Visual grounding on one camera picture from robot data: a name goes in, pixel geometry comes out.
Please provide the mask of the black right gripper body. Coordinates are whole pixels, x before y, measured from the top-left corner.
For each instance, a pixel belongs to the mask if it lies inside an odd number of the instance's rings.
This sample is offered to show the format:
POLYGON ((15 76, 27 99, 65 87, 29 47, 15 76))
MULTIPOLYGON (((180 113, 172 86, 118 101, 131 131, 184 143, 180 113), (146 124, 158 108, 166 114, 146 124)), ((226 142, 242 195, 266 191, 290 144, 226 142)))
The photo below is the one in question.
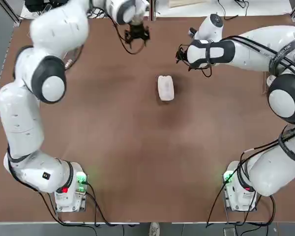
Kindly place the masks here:
POLYGON ((188 64, 187 52, 183 49, 183 46, 187 46, 187 44, 179 45, 178 50, 176 52, 176 63, 182 61, 184 64, 188 64))

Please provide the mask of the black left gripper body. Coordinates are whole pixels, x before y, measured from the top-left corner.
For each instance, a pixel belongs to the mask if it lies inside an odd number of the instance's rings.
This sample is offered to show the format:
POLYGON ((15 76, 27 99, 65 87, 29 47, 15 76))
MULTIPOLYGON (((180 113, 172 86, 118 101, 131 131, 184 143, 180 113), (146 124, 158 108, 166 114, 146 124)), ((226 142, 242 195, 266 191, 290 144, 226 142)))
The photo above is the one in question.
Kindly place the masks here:
POLYGON ((145 26, 143 24, 139 25, 129 25, 129 31, 131 31, 132 39, 142 39, 142 34, 145 26))

